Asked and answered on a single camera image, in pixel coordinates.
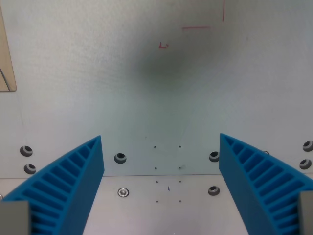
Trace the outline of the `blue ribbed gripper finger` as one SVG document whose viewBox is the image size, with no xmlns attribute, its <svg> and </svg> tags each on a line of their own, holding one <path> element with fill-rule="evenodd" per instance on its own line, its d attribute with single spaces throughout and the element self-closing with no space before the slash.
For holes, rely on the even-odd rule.
<svg viewBox="0 0 313 235">
<path fill-rule="evenodd" d="M 104 171 L 97 136 L 48 164 L 3 201 L 30 204 L 33 235 L 81 235 Z"/>
<path fill-rule="evenodd" d="M 298 198 L 308 176 L 231 136 L 220 134 L 219 170 L 250 235 L 298 235 Z"/>
</svg>

